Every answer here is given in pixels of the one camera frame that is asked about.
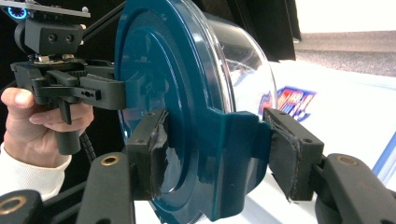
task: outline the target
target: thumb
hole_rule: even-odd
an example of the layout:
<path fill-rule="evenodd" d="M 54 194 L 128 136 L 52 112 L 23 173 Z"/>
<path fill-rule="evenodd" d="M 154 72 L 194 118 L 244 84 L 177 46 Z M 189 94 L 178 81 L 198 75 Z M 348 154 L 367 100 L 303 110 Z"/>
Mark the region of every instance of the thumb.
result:
<path fill-rule="evenodd" d="M 1 95 L 2 102 L 8 107 L 10 116 L 20 118 L 31 113 L 35 98 L 31 92 L 24 89 L 8 88 Z"/>

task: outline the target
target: finger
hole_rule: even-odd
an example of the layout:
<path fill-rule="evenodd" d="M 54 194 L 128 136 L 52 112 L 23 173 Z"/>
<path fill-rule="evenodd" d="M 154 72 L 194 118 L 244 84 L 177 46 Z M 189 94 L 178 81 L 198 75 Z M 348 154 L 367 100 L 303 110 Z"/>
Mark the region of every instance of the finger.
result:
<path fill-rule="evenodd" d="M 93 116 L 86 116 L 81 119 L 74 119 L 71 125 L 64 123 L 63 121 L 58 123 L 45 123 L 43 126 L 52 129 L 55 132 L 64 133 L 64 132 L 74 132 L 85 130 L 88 126 L 90 126 L 93 121 Z"/>
<path fill-rule="evenodd" d="M 91 105 L 85 105 L 83 103 L 70 105 L 70 114 L 71 119 L 81 119 L 83 117 L 88 117 L 89 119 L 93 119 L 93 110 Z M 46 123 L 61 123 L 62 116 L 60 109 L 53 109 L 49 111 L 45 111 L 42 113 L 33 114 L 29 120 L 33 124 L 46 124 Z"/>
<path fill-rule="evenodd" d="M 35 98 L 30 91 L 18 88 L 7 88 L 1 95 L 1 100 L 7 106 L 8 114 L 14 119 L 30 115 L 35 104 Z"/>

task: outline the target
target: black plastic arm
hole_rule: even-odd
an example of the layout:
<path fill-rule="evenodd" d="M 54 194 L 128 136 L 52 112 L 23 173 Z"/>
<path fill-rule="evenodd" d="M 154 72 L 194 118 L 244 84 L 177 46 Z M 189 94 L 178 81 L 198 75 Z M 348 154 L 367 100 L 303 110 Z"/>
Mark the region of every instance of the black plastic arm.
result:
<path fill-rule="evenodd" d="M 131 183 L 130 165 L 124 153 L 98 157 L 92 163 L 76 223 L 134 223 Z"/>
<path fill-rule="evenodd" d="M 313 166 L 310 186 L 318 194 L 318 223 L 396 223 L 392 192 L 359 159 L 343 154 L 323 157 Z"/>

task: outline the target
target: black cable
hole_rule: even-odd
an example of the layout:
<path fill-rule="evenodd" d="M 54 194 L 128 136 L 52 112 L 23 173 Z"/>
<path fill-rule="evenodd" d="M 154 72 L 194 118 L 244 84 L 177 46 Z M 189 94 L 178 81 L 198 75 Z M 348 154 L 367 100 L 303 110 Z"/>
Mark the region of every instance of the black cable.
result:
<path fill-rule="evenodd" d="M 92 161 L 96 159 L 96 155 L 95 155 L 95 151 L 93 150 L 90 138 L 88 137 L 86 132 L 84 132 L 79 137 L 79 141 L 85 150 L 85 154 L 87 154 L 88 161 L 92 163 Z"/>
<path fill-rule="evenodd" d="M 88 27 L 87 30 L 84 31 L 82 40 L 84 42 L 87 42 L 91 37 L 99 33 L 101 30 L 105 29 L 111 22 L 117 20 L 120 17 L 124 6 L 125 6 L 125 2 L 122 2 L 113 10 L 108 12 L 100 20 L 96 21 L 94 24 Z"/>

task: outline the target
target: black mechanical bracket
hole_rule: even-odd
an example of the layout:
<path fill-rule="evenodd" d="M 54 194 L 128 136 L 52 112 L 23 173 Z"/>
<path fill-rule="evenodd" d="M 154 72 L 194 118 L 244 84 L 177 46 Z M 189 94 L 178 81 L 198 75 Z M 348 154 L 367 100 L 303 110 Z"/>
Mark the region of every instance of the black mechanical bracket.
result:
<path fill-rule="evenodd" d="M 168 112 L 154 110 L 145 116 L 129 138 L 125 152 L 137 172 L 134 199 L 150 201 L 161 196 L 165 169 L 168 165 Z"/>
<path fill-rule="evenodd" d="M 107 78 L 114 74 L 113 66 L 110 63 L 98 66 L 94 62 L 71 61 L 52 65 L 14 63 L 11 69 L 18 87 L 31 91 L 38 105 L 59 107 L 63 121 L 71 124 L 71 104 L 83 102 L 111 110 L 125 108 L 124 83 Z M 77 132 L 57 133 L 57 140 L 63 155 L 80 150 Z"/>
<path fill-rule="evenodd" d="M 270 169 L 287 199 L 316 200 L 318 223 L 396 223 L 396 193 L 357 158 L 322 155 L 324 144 L 288 114 L 264 110 L 273 128 Z"/>

